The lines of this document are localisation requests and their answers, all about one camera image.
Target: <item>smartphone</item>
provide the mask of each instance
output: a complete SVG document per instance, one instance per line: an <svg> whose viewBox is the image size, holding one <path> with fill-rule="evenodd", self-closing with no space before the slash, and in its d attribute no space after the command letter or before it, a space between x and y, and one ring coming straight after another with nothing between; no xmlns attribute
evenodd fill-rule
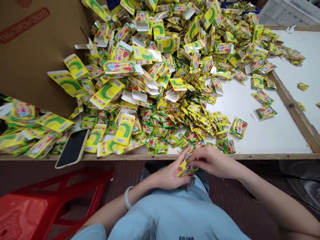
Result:
<svg viewBox="0 0 320 240"><path fill-rule="evenodd" d="M56 163L56 169L76 164L81 160L87 139L89 137L89 132L89 129L83 129L71 133Z"/></svg>

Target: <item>floor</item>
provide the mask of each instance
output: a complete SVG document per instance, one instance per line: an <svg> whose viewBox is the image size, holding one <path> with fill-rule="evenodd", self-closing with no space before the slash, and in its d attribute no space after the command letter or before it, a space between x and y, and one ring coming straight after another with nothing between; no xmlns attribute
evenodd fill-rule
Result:
<svg viewBox="0 0 320 240"><path fill-rule="evenodd" d="M144 161L96 161L80 162L61 170L54 169L50 161L0 162L0 196L17 188L49 179L83 167L114 169L115 178L105 189L102 201L105 203L120 196L127 187L137 184L144 168ZM251 239L279 239L277 225L262 206L252 199L246 189L236 180L209 176L210 198L221 207ZM71 209L67 218L77 219L86 208ZM62 228L53 228L47 239L52 239Z"/></svg>

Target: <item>phone case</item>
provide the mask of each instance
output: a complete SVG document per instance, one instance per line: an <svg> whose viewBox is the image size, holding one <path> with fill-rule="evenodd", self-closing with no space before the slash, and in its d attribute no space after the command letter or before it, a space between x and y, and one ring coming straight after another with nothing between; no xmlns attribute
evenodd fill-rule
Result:
<svg viewBox="0 0 320 240"><path fill-rule="evenodd" d="M90 130L87 129L87 134L86 134L86 137L84 138L84 141L83 141L83 144L82 144L82 147L81 147L81 150L80 150L78 159L77 159L75 162L73 162L73 163L69 163L69 164L66 164L66 165L64 165L64 166L57 167L57 164L58 164L58 162L59 162L59 160L60 160L60 157L62 156L62 153L63 153L63 151L62 151L61 154L60 154L60 156L59 156L58 161L56 162L56 165L54 166L55 169L65 168L65 167L68 167L68 166L71 166L71 165L74 165L74 164L80 162L80 160L82 159L82 155L83 155L84 149L85 149L85 147L86 147L86 142L87 142L87 139L88 139L88 137L89 137L89 133L90 133Z"/></svg>

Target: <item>red plastic stool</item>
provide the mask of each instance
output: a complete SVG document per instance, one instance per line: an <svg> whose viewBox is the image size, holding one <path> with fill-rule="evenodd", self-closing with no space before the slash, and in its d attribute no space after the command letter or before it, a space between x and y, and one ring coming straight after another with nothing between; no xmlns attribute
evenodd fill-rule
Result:
<svg viewBox="0 0 320 240"><path fill-rule="evenodd" d="M87 177L67 187L76 175ZM114 172L79 170L18 189L0 198L0 240L46 239L52 225L70 227L55 239L65 239L76 232L96 211L107 181ZM56 190L43 189L59 184ZM79 221L60 219L65 204L96 188L86 217Z"/></svg>

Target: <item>brown cardboard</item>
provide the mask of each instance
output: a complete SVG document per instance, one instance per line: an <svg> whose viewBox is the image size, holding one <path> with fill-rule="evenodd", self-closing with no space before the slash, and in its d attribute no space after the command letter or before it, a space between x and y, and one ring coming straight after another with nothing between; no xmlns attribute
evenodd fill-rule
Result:
<svg viewBox="0 0 320 240"><path fill-rule="evenodd" d="M0 92L69 117L75 98L47 72L67 69L63 59L88 42L92 23L80 0L0 1Z"/></svg>

